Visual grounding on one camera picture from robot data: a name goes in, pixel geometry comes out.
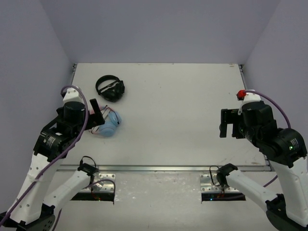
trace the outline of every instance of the wall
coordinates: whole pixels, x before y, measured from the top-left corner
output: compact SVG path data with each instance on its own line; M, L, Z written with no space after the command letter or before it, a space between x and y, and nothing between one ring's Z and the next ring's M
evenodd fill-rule
M38 0L0 1L0 211L16 198L42 127L56 116L69 62Z
M245 64L244 75L248 88L274 98L308 141L307 9L306 0L281 1Z
M243 64L280 0L41 0L75 63Z

